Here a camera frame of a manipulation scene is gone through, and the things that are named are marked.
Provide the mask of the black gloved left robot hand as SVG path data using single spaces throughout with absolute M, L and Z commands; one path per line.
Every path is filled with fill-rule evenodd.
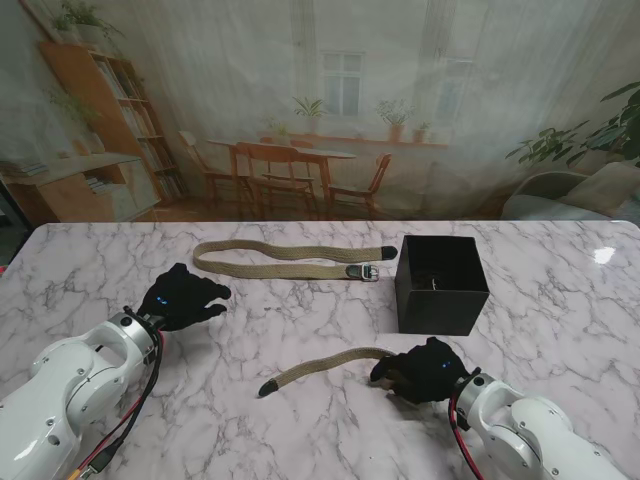
M 167 332 L 183 330 L 206 322 L 226 311 L 216 300 L 229 300 L 231 290 L 209 278 L 188 271 L 183 263 L 174 264 L 159 275 L 144 296 L 137 315 L 161 317 L 159 329 Z

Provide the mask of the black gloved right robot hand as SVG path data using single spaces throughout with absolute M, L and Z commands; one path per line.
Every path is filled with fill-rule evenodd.
M 385 381 L 396 396 L 421 404 L 449 399 L 458 381 L 469 376 L 448 344 L 429 337 L 424 345 L 380 359 L 370 373 L 370 381 Z

